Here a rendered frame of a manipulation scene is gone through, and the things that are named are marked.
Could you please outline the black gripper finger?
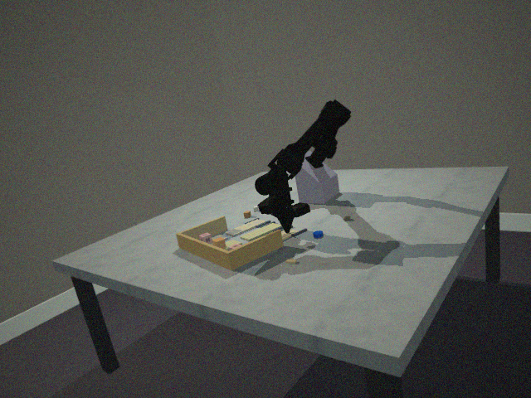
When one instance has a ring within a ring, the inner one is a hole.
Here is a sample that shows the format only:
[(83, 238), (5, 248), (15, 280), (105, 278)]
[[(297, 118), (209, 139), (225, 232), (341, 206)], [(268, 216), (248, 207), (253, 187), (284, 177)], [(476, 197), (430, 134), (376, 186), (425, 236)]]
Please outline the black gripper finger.
[(292, 226), (292, 222), (294, 220), (294, 217), (292, 217), (290, 215), (284, 215), (284, 214), (279, 215), (279, 217), (281, 217), (283, 219), (286, 233), (289, 233), (290, 232), (290, 228)]
[[(281, 225), (282, 225), (282, 227), (283, 227), (283, 229), (285, 231), (285, 225), (284, 225), (283, 219), (281, 217), (279, 217), (279, 215), (282, 215), (282, 214), (283, 214), (283, 212), (278, 213), (278, 214), (271, 213), (272, 216), (275, 216), (279, 220), (279, 222), (281, 223)], [(286, 231), (285, 231), (285, 233), (286, 233)]]

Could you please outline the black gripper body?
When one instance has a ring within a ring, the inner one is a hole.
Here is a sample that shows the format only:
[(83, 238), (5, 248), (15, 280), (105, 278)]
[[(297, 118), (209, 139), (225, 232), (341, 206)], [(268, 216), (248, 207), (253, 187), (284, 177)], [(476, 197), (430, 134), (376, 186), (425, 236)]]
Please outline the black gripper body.
[(281, 198), (282, 198), (282, 200), (284, 202), (284, 207), (282, 207), (282, 208), (278, 207), (272, 213), (278, 214), (278, 213), (283, 212), (284, 215), (290, 215), (292, 217), (300, 217), (300, 216), (302, 216), (304, 214), (309, 213), (310, 212), (310, 208), (309, 208), (309, 205), (307, 203), (299, 202), (297, 204), (291, 205), (291, 204), (295, 203), (295, 201), (291, 200), (290, 191), (292, 191), (292, 187), (289, 187), (289, 185), (288, 185), (286, 187), (277, 188), (276, 190), (274, 190), (272, 193), (269, 194), (269, 195), (275, 196), (275, 194), (278, 193), (278, 195), (281, 196)]

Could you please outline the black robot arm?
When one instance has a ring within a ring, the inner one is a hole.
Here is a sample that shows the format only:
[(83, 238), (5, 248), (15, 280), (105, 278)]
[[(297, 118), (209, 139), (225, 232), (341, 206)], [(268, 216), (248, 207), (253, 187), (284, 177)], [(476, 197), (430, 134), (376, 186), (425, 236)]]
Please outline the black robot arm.
[[(314, 167), (323, 167), (323, 161), (332, 158), (337, 149), (335, 138), (341, 126), (349, 120), (351, 111), (341, 105), (336, 99), (327, 102), (318, 119), (309, 127), (296, 143), (289, 144), (267, 165), (271, 170), (255, 182), (257, 192), (263, 196), (269, 195), (277, 188), (286, 187), (301, 170), (304, 156), (313, 146), (315, 150), (305, 159)], [(274, 162), (277, 161), (277, 164)], [(274, 163), (274, 164), (273, 164)], [(290, 175), (286, 173), (291, 173)], [(261, 214), (269, 215), (278, 207), (284, 207), (284, 202), (278, 193), (269, 195), (257, 205)]]

